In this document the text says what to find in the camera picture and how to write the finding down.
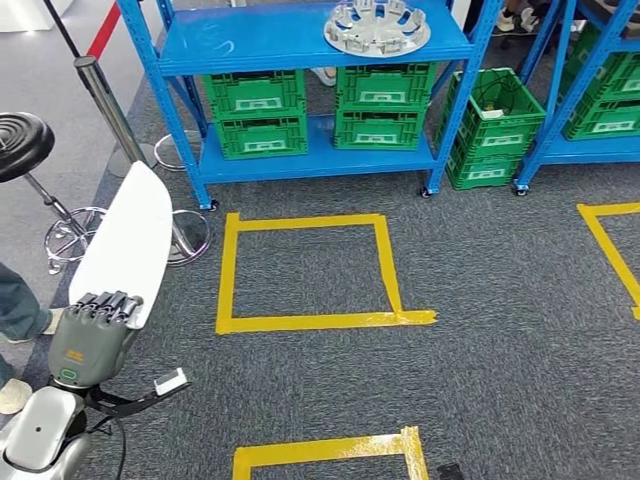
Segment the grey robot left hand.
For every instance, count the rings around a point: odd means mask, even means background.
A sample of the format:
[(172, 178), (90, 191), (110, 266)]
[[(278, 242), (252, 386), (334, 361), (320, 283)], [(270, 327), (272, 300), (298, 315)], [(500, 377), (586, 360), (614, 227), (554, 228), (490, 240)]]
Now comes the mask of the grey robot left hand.
[(70, 389), (88, 389), (115, 377), (138, 331), (128, 326), (143, 305), (122, 291), (86, 293), (63, 310), (48, 351), (51, 379)]

